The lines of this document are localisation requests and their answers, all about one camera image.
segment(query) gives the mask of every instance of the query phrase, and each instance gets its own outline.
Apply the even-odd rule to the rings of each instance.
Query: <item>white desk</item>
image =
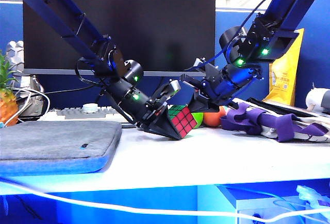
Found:
[[[330,144],[279,143],[222,129],[192,130],[183,140],[124,129],[102,172],[10,177],[44,192],[96,191],[330,178]],[[0,195],[18,194],[0,183]]]

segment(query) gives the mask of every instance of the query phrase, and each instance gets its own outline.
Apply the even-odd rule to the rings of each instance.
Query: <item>white keyboard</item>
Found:
[[[81,107],[53,109],[40,117],[38,121],[114,121],[123,127],[135,127],[110,106],[98,107],[94,113],[86,113]]]

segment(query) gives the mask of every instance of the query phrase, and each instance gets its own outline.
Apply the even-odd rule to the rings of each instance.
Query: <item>computer monitor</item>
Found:
[[[145,75],[181,75],[197,57],[214,56],[215,0],[73,1]],[[79,54],[26,4],[23,20],[25,72],[74,74]]]

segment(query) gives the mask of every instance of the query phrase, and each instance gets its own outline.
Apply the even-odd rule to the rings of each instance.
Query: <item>yellow package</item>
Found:
[[[299,35],[287,53],[269,64],[269,94],[264,100],[294,106],[295,78],[304,29],[297,32]]]

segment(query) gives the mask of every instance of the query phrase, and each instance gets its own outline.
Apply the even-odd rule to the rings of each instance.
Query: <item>green ball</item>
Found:
[[[194,127],[194,129],[197,129],[203,122],[203,116],[204,113],[198,112],[198,113],[191,113],[194,117],[195,121],[197,122],[197,125]]]

